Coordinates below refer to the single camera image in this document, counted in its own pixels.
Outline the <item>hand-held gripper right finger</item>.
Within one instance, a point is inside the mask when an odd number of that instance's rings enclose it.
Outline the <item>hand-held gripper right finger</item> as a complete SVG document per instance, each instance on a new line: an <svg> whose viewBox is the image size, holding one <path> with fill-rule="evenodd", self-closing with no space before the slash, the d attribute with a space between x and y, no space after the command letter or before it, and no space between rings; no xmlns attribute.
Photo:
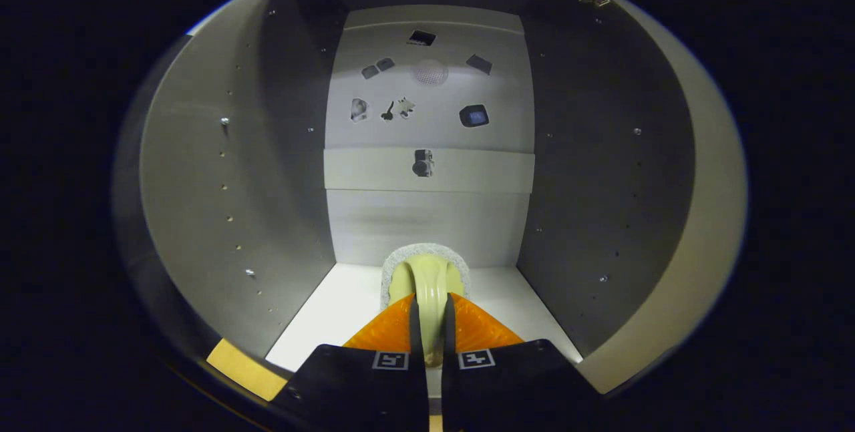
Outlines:
<svg viewBox="0 0 855 432"><path fill-rule="evenodd" d="M523 341L457 293L447 298L444 328L444 430L590 430L601 396L552 341Z"/></svg>

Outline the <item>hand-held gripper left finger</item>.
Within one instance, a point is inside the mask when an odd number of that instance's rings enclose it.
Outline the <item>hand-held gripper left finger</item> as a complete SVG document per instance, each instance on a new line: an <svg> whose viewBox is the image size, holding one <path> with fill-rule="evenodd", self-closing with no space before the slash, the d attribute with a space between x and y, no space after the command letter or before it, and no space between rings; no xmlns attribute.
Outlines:
<svg viewBox="0 0 855 432"><path fill-rule="evenodd" d="M428 431L415 295L383 310L345 346L315 347L272 405L297 431Z"/></svg>

